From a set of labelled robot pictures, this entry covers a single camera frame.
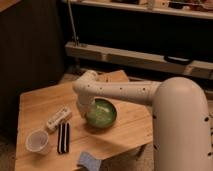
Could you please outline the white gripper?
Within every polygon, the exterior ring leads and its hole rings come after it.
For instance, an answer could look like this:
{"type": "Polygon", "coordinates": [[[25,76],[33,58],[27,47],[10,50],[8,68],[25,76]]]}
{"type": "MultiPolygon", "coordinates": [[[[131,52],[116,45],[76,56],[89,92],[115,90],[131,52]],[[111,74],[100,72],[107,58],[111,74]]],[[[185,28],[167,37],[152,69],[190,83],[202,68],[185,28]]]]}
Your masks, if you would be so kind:
{"type": "Polygon", "coordinates": [[[91,109],[95,106],[95,101],[92,101],[91,103],[89,104],[81,104],[80,102],[77,102],[77,108],[78,108],[78,111],[80,113],[80,116],[82,118],[84,118],[86,116],[86,114],[88,112],[91,111],[91,109]]]}

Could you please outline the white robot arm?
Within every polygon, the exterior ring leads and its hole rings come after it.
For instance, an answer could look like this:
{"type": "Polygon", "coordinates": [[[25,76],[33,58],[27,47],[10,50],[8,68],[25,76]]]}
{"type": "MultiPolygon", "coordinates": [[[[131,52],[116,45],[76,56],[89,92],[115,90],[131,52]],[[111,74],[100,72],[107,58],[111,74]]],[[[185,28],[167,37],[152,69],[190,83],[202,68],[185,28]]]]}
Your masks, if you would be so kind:
{"type": "Polygon", "coordinates": [[[163,82],[100,82],[93,70],[73,83],[81,115],[95,97],[150,105],[155,171],[213,171],[211,123],[203,89],[184,77],[163,82]]]}

